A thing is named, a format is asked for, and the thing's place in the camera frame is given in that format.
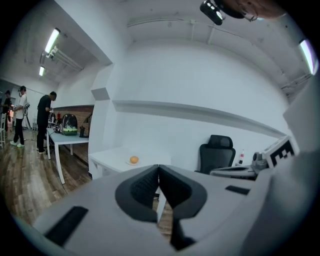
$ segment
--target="bottle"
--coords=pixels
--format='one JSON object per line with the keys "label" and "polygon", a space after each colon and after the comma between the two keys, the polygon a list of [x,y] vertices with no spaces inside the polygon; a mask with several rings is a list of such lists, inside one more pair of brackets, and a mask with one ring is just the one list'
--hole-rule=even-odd
{"label": "bottle", "polygon": [[238,165],[241,166],[242,163],[244,162],[244,159],[245,159],[245,150],[242,149],[242,153],[240,154]]}

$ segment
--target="black pants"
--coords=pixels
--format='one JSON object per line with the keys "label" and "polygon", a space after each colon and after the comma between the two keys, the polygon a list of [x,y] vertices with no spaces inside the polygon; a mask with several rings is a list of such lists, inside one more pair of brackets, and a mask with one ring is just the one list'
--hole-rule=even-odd
{"label": "black pants", "polygon": [[38,135],[36,136],[36,146],[39,149],[39,152],[43,152],[44,150],[44,139],[47,132],[48,123],[39,124],[38,123]]}
{"label": "black pants", "polygon": [[25,140],[24,140],[24,133],[22,130],[22,121],[23,119],[15,119],[15,135],[13,138],[13,142],[16,143],[18,141],[18,139],[20,138],[20,143],[21,145],[25,144]]}
{"label": "black pants", "polygon": [[4,121],[4,129],[6,132],[8,131],[8,115],[9,115],[8,113],[5,114],[5,121]]}

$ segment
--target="office chair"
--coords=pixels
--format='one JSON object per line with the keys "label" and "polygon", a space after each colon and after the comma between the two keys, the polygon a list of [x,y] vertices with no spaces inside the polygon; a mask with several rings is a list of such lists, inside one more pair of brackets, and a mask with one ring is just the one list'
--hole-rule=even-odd
{"label": "office chair", "polygon": [[208,144],[200,146],[200,171],[196,172],[209,175],[213,169],[232,166],[236,155],[233,146],[230,137],[211,135]]}

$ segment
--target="chair headrest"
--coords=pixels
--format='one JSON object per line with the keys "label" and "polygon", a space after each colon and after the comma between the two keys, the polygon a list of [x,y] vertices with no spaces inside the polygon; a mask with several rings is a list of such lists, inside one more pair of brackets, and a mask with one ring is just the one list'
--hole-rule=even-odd
{"label": "chair headrest", "polygon": [[234,147],[230,137],[221,135],[211,135],[207,145],[214,149],[232,149]]}

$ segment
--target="black kettle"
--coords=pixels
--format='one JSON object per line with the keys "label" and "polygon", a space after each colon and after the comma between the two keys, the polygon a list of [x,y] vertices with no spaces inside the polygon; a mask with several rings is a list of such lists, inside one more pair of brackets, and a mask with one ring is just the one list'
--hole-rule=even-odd
{"label": "black kettle", "polygon": [[80,138],[83,138],[85,136],[85,128],[83,126],[80,126]]}

